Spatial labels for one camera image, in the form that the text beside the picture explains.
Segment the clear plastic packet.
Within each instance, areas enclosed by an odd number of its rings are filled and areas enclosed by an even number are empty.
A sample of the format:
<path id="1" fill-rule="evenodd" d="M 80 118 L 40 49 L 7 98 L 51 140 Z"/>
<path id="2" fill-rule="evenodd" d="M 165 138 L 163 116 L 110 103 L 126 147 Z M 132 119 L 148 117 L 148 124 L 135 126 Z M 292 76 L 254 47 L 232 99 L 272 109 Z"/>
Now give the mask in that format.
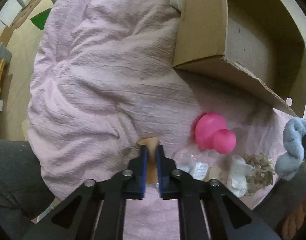
<path id="1" fill-rule="evenodd" d="M 188 173 L 196 180 L 204 180 L 206 177 L 209 164 L 197 159 L 191 151 L 178 151 L 173 154 L 176 167 Z"/>

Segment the light blue fluffy cloth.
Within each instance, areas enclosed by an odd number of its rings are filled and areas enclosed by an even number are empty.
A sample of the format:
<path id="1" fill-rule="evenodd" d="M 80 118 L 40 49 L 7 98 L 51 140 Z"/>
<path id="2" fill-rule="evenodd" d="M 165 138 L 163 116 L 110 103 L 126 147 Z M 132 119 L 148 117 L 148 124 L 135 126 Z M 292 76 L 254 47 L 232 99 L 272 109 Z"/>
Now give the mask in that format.
<path id="1" fill-rule="evenodd" d="M 302 138 L 306 135 L 306 118 L 292 118 L 284 128 L 283 145 L 286 152 L 275 164 L 275 172 L 284 180 L 291 180 L 304 161 L 305 150 Z"/>

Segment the white sock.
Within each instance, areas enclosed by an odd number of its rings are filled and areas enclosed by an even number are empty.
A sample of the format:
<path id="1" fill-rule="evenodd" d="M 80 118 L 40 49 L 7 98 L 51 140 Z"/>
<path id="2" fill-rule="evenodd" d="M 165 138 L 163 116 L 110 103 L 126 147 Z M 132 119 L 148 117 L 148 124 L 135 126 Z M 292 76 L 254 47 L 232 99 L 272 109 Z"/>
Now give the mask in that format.
<path id="1" fill-rule="evenodd" d="M 246 176 L 253 170 L 253 167 L 246 164 L 246 161 L 239 155 L 233 155 L 227 178 L 227 188 L 237 198 L 244 196 L 248 190 Z"/>

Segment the small beige roll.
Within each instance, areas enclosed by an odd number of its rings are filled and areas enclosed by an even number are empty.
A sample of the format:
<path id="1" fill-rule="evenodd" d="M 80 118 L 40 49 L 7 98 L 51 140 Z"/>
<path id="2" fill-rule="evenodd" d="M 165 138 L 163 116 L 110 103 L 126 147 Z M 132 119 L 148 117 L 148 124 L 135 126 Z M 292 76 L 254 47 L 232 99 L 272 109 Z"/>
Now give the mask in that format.
<path id="1" fill-rule="evenodd" d="M 157 165 L 156 165 L 156 150 L 159 146 L 159 139 L 156 137 L 143 138 L 137 141 L 139 146 L 145 145 L 148 148 L 148 166 L 146 183 L 149 185 L 158 183 Z"/>

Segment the beige lace scrunchie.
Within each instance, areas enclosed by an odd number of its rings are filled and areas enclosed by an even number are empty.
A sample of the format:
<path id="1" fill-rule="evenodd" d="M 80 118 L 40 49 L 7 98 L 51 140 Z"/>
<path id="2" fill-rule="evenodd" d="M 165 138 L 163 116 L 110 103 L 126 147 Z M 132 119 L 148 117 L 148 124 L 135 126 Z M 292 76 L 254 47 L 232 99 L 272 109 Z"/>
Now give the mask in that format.
<path id="1" fill-rule="evenodd" d="M 246 164 L 253 167 L 252 171 L 246 175 L 247 192 L 246 196 L 252 196 L 257 191 L 272 185 L 274 182 L 274 165 L 264 153 L 252 154 L 247 157 Z"/>

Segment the pink rubber duck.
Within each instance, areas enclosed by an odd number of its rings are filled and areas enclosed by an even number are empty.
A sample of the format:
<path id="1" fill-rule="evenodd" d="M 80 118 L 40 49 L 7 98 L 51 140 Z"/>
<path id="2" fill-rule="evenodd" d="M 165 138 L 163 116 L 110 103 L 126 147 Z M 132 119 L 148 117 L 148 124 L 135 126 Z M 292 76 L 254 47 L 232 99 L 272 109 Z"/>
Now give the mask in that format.
<path id="1" fill-rule="evenodd" d="M 229 154 L 236 146 L 236 136 L 233 131 L 227 129 L 225 118 L 214 112 L 205 113 L 200 117 L 195 125 L 194 136 L 201 150 Z"/>

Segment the grey trousers leg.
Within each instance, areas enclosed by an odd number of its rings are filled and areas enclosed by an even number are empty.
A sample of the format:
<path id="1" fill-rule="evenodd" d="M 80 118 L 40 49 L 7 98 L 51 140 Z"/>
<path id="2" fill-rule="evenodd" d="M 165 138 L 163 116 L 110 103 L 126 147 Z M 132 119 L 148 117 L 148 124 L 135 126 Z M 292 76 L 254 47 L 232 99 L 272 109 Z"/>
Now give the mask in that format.
<path id="1" fill-rule="evenodd" d="M 30 143 L 0 139 L 0 239 L 21 239 L 53 200 Z"/>

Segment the pink quilted duvet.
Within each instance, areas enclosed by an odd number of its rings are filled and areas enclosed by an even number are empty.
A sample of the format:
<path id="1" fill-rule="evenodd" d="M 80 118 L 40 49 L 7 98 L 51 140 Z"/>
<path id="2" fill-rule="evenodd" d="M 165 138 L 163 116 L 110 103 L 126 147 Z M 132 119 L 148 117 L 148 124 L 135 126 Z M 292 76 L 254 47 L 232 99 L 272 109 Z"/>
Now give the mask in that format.
<path id="1" fill-rule="evenodd" d="M 169 157 L 227 164 L 228 157 L 192 143 L 192 124 L 204 111 L 226 117 L 237 135 L 236 154 L 284 153 L 289 115 L 173 69 L 178 21 L 170 0 L 56 1 L 34 63 L 27 124 L 56 198 L 126 168 L 145 137 L 158 137 Z"/>

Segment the brown cardboard box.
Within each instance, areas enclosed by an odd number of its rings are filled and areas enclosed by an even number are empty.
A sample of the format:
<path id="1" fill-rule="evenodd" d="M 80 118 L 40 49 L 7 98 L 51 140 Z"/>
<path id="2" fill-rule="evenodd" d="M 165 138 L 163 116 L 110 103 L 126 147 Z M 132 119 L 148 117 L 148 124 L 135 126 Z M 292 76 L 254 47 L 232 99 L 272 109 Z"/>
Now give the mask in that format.
<path id="1" fill-rule="evenodd" d="M 302 117 L 306 46 L 281 0 L 184 0 L 173 66 Z"/>

